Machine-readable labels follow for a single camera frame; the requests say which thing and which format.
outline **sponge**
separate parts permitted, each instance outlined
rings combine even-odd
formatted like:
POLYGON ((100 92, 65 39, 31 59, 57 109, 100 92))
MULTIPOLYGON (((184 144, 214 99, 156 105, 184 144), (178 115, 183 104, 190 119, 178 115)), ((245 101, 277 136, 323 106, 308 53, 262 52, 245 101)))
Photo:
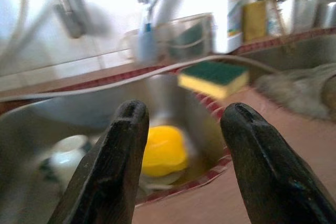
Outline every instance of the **sponge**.
POLYGON ((205 61, 182 70, 178 80, 180 87, 221 100, 246 85, 249 75, 242 66, 205 61))

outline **countertop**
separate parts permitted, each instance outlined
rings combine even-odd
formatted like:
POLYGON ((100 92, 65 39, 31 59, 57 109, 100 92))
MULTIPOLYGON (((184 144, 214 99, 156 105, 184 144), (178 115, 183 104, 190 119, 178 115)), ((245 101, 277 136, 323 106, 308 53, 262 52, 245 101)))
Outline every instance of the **countertop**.
MULTIPOLYGON (((228 106, 232 102, 252 106, 275 126, 336 199, 335 124, 293 114, 252 88, 245 88, 221 104, 228 106)), ((227 171, 201 188, 136 207, 133 224, 147 223, 250 223, 232 162, 227 165, 227 171)))

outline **white cable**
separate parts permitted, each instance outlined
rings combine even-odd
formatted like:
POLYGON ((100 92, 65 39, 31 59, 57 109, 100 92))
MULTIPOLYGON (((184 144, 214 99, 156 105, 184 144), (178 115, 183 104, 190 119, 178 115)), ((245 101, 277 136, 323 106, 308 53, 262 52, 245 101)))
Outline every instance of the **white cable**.
POLYGON ((20 11, 17 17, 17 21, 13 29, 13 32, 8 39, 8 43, 5 46, 5 49, 0 54, 0 63, 4 58, 6 58, 8 55, 11 54, 13 46, 15 46, 17 40, 20 38, 24 30, 27 14, 28 14, 28 0, 20 0, 20 11))
POLYGON ((264 71, 270 72, 270 73, 277 73, 279 70, 272 68, 268 65, 265 65, 259 61, 244 58, 242 56, 237 56, 237 55, 212 55, 212 56, 207 56, 201 59, 196 59, 196 60, 191 60, 191 61, 186 61, 186 62, 181 62, 181 63, 176 63, 167 67, 163 67, 148 73, 144 73, 142 75, 132 77, 126 80, 118 81, 115 83, 111 84, 106 84, 94 88, 88 88, 88 89, 81 89, 81 90, 75 90, 75 91, 63 91, 63 92, 47 92, 47 93, 38 93, 38 94, 23 94, 23 95, 14 95, 10 97, 4 97, 0 98, 0 102, 8 102, 8 101, 17 101, 17 100, 28 100, 28 99, 47 99, 47 98, 54 98, 54 97, 63 97, 63 96, 68 96, 68 95, 76 95, 76 94, 85 94, 89 92, 97 92, 100 90, 105 90, 105 89, 111 89, 115 87, 119 87, 121 85, 125 85, 131 82, 135 81, 140 81, 142 79, 154 76, 156 74, 161 74, 165 73, 171 70, 174 70, 176 68, 181 68, 181 67, 186 67, 189 65, 193 65, 202 61, 209 61, 209 60, 233 60, 233 61, 238 61, 242 63, 247 63, 249 65, 252 65, 254 67, 260 68, 264 71))

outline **white tiled wall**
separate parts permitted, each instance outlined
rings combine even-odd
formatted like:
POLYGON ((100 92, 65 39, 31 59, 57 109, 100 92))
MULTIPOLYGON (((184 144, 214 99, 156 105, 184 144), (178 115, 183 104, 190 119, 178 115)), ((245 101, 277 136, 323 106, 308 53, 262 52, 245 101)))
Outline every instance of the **white tiled wall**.
MULTIPOLYGON (((58 0, 29 0, 24 34, 14 54, 0 63, 0 91, 131 62, 130 52, 120 41, 126 32, 138 28, 141 7, 137 0, 83 2, 88 32, 72 39, 53 10, 58 0)), ((19 0, 0 0, 0 54, 14 28, 18 9, 19 0)))

